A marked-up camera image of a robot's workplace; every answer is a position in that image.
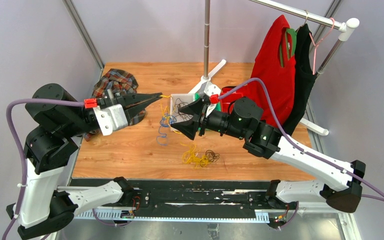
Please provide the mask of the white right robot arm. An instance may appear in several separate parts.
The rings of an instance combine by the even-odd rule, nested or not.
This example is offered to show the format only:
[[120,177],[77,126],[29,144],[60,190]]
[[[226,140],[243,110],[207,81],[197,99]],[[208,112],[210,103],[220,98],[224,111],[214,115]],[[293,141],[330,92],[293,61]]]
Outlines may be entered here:
[[274,209],[294,202],[326,203],[331,208],[354,213],[362,198],[361,179],[366,165],[355,160],[344,162],[328,157],[282,135],[279,128],[261,120],[263,110],[247,97],[233,102],[230,112],[207,114],[209,98],[198,99],[179,109],[190,115],[172,127],[193,140],[206,130],[244,140],[243,148],[256,157],[276,160],[314,176],[314,180],[272,180],[265,193],[266,203]]

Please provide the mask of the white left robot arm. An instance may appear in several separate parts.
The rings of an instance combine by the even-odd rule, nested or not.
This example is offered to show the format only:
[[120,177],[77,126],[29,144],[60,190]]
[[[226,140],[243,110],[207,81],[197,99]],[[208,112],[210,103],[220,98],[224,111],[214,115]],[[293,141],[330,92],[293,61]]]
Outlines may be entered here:
[[[59,191],[59,178],[70,157],[78,150],[73,141],[99,130],[104,136],[121,130],[162,93],[119,93],[108,90],[103,96],[78,101],[61,85],[40,87],[32,98],[11,102],[6,118],[22,164],[19,195],[6,211],[18,223],[21,239],[46,238],[65,228],[78,215],[107,204],[139,207],[139,195],[124,177],[78,192]],[[23,104],[37,123],[21,144],[12,120],[12,110]]]

